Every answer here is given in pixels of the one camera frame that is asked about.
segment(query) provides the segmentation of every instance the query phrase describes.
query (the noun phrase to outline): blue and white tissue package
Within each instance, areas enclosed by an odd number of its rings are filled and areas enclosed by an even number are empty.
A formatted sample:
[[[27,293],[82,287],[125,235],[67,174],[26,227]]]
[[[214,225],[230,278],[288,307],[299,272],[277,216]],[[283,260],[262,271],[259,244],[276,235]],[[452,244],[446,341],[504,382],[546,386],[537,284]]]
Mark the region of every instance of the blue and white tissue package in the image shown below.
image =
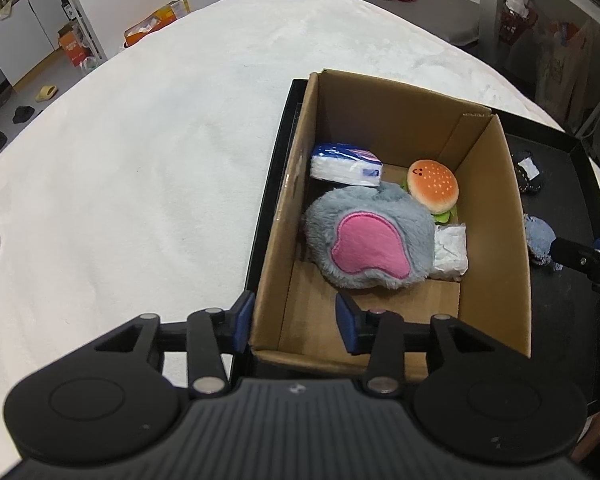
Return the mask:
[[[311,177],[349,186],[377,187],[382,162],[351,144],[317,144],[311,154]]]

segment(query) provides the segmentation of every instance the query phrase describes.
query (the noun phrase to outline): pink patch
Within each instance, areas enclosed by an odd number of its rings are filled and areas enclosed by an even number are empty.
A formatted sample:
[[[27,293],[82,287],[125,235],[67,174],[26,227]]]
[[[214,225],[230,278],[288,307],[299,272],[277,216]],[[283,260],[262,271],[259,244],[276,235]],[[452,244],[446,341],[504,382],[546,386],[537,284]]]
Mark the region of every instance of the pink patch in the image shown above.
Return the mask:
[[[337,229],[331,258],[342,272],[357,274],[378,269],[403,280],[411,272],[400,233],[387,219],[375,213],[345,216]]]

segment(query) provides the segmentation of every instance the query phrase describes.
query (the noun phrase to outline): cardboard box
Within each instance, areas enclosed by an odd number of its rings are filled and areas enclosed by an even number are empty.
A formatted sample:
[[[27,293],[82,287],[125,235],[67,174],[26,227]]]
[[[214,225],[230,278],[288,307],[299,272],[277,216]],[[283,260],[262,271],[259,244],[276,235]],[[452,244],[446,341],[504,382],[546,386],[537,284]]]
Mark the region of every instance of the cardboard box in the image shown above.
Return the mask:
[[[166,27],[170,23],[184,18],[191,12],[188,0],[173,0],[156,10],[151,16],[125,31],[125,46],[132,46],[147,34]]]
[[[89,49],[82,44],[84,38],[75,22],[67,23],[58,31],[58,36],[58,44],[69,56],[74,66],[79,66],[90,55]]]
[[[481,105],[422,88],[325,70],[309,79],[270,232],[250,339],[258,359],[346,375],[361,373],[368,361],[347,354],[336,326],[336,289],[312,263],[299,231],[302,213],[324,192],[324,183],[308,176],[316,142],[371,150],[390,182],[401,183],[420,158],[439,160],[458,179],[458,218],[466,224],[469,258],[462,282],[349,291],[361,308],[394,310],[413,322],[452,314],[530,354],[522,204],[498,117]],[[407,354],[407,378],[426,375],[424,354]]]

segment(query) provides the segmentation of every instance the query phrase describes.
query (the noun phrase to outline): hamburger toy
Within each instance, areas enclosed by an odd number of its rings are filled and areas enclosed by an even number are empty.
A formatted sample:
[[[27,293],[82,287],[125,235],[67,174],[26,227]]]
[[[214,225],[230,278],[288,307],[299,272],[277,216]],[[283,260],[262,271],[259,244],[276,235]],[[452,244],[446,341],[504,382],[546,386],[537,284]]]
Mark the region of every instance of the hamburger toy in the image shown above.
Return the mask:
[[[458,201],[458,181],[451,170],[435,160],[416,160],[409,167],[406,185],[439,224],[446,224]]]

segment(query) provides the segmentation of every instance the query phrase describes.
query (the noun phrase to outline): gray floor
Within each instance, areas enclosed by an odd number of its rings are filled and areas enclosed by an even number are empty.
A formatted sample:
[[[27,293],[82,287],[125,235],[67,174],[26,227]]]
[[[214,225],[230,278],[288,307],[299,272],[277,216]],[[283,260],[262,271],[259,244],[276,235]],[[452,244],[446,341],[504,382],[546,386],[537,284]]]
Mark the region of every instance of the gray floor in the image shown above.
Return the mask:
[[[81,77],[80,68],[74,67],[67,56],[58,56],[53,65],[27,84],[19,93],[12,90],[8,100],[0,107],[0,131],[7,136],[7,144],[12,142],[38,114],[44,113],[44,109],[58,96],[80,81]],[[58,93],[49,101],[37,103],[35,97],[44,85],[58,86]],[[33,117],[26,123],[13,124],[13,114],[18,106],[31,106],[35,110]]]

